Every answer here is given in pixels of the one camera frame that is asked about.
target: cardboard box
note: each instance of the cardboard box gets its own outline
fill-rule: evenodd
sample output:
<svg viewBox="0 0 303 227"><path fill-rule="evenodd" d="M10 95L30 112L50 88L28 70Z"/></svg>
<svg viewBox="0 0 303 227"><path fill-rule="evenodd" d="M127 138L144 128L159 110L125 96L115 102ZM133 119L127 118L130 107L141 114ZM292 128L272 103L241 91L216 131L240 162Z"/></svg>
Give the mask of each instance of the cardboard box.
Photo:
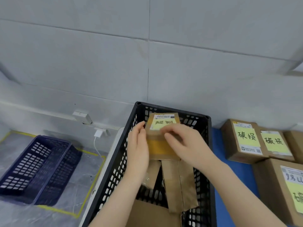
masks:
<svg viewBox="0 0 303 227"><path fill-rule="evenodd" d="M303 227L303 165L267 159L252 166L261 201L285 224Z"/></svg>
<svg viewBox="0 0 303 227"><path fill-rule="evenodd" d="M281 130L260 127L260 132L270 158L294 162L294 157Z"/></svg>
<svg viewBox="0 0 303 227"><path fill-rule="evenodd" d="M142 185L146 186L149 189L154 189L160 167L161 161L150 160L149 167L147 168L146 176L142 182Z"/></svg>
<svg viewBox="0 0 303 227"><path fill-rule="evenodd" d="M303 132L285 131L284 136L295 161L303 164Z"/></svg>
<svg viewBox="0 0 303 227"><path fill-rule="evenodd" d="M180 123L178 113L151 113L145 126L149 159L180 160L169 146L160 129L170 123Z"/></svg>
<svg viewBox="0 0 303 227"><path fill-rule="evenodd" d="M221 131L228 160L253 164L268 158L267 148L255 122L228 119Z"/></svg>
<svg viewBox="0 0 303 227"><path fill-rule="evenodd" d="M198 206L193 168L182 161L162 161L169 211L181 213Z"/></svg>
<svg viewBox="0 0 303 227"><path fill-rule="evenodd" d="M179 214L167 208L135 200L126 227L181 227Z"/></svg>

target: person's right arm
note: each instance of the person's right arm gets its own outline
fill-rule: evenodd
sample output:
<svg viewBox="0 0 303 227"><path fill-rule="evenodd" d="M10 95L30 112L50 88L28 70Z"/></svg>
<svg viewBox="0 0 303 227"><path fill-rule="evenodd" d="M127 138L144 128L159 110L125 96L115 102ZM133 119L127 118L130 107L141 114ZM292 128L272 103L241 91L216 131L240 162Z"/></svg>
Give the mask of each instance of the person's right arm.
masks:
<svg viewBox="0 0 303 227"><path fill-rule="evenodd" d="M214 155L197 130L183 124L172 124L163 127L161 132L181 159L210 180L237 227L286 227L241 182L232 169ZM170 132L178 134L183 143Z"/></svg>

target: white label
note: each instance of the white label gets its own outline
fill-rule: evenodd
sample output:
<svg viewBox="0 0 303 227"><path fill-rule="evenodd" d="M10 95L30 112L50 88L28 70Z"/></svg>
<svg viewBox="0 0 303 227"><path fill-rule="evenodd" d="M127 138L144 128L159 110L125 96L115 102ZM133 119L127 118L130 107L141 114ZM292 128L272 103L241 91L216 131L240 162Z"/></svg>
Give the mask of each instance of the white label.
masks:
<svg viewBox="0 0 303 227"><path fill-rule="evenodd" d="M241 152L250 153L250 154L259 154L263 155L260 147L258 146L248 146L240 144Z"/></svg>
<svg viewBox="0 0 303 227"><path fill-rule="evenodd" d="M174 114L162 114L162 115L154 115L154 119L173 119L175 118Z"/></svg>
<svg viewBox="0 0 303 227"><path fill-rule="evenodd" d="M285 166L281 166L284 179L291 183L296 183L303 186L303 171Z"/></svg>
<svg viewBox="0 0 303 227"><path fill-rule="evenodd" d="M266 133L266 134L277 134L277 135L280 134L278 131L261 131L261 133Z"/></svg>
<svg viewBox="0 0 303 227"><path fill-rule="evenodd" d="M234 126L243 127L243 128L252 128L252 125L248 123L242 123L242 122L233 122Z"/></svg>
<svg viewBox="0 0 303 227"><path fill-rule="evenodd" d="M278 155L286 155L286 156L292 156L292 153L284 153L284 152L278 152L278 151L272 151L273 154L278 154Z"/></svg>

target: white cable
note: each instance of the white cable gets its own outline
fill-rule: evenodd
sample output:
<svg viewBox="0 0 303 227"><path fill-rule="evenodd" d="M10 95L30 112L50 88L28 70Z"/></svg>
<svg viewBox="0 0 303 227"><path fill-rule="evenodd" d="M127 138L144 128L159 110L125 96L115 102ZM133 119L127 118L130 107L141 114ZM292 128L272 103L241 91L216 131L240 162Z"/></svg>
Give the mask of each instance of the white cable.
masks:
<svg viewBox="0 0 303 227"><path fill-rule="evenodd" d="M96 151L98 152L98 154L100 155L100 153L99 153L99 151L97 150L96 145L95 145L96 138L97 138L97 137L95 137L95 139L94 139L94 147L95 147Z"/></svg>

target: person's left hand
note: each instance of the person's left hand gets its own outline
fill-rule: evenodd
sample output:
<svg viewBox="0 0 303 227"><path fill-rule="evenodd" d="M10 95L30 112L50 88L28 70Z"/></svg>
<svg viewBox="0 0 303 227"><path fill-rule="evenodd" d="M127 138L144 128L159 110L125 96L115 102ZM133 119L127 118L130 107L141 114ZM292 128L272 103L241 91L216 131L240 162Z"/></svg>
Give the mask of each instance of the person's left hand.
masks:
<svg viewBox="0 0 303 227"><path fill-rule="evenodd" d="M126 175L139 178L146 175L149 166L149 148L146 141L145 122L138 123L128 134Z"/></svg>

